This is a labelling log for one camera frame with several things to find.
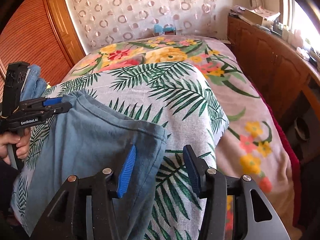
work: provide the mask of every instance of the white bottle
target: white bottle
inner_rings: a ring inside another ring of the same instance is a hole
[[[288,41],[288,38],[289,38],[289,31],[287,30],[287,28],[283,28],[282,29],[282,39],[284,41]]]

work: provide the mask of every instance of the floral bedspread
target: floral bedspread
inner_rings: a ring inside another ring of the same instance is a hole
[[[203,37],[160,36],[111,44],[78,62],[64,81],[104,70],[164,61],[187,62],[202,72],[230,120],[228,131],[219,143],[217,139],[214,142],[218,143],[215,151],[218,169],[229,176],[252,176],[276,209],[291,239],[299,239],[300,230],[292,226],[295,192],[288,154],[267,106],[223,43]],[[145,79],[149,75],[149,71],[141,71],[141,75],[130,71],[124,75],[124,82],[127,77]],[[232,236],[232,201],[228,197],[226,239]]]

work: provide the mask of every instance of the wooden louvered door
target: wooden louvered door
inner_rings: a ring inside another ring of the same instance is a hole
[[[46,0],[24,0],[0,35],[0,59],[9,63],[26,61],[41,67],[41,77],[51,85],[61,82],[73,66],[59,42]],[[0,101],[4,79],[0,80]]]

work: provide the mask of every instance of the wooden dresser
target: wooden dresser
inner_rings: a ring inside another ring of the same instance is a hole
[[[313,90],[316,86],[320,91],[320,75],[293,47],[231,16],[228,16],[228,40],[244,74],[263,95],[284,129],[310,105],[320,120],[320,98]]]

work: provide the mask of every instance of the blue gripper pad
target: blue gripper pad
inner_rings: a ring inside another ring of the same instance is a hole
[[[117,195],[119,198],[122,198],[124,193],[127,192],[135,161],[136,161],[136,147],[135,145],[132,145],[127,155],[127,158],[123,164],[122,170],[119,174],[118,189],[117,189]]]
[[[196,154],[190,145],[184,146],[182,152],[183,161],[187,169],[192,191],[197,195],[197,197],[199,197],[201,192],[201,182],[200,175],[197,172],[195,164],[195,161],[197,161]]]

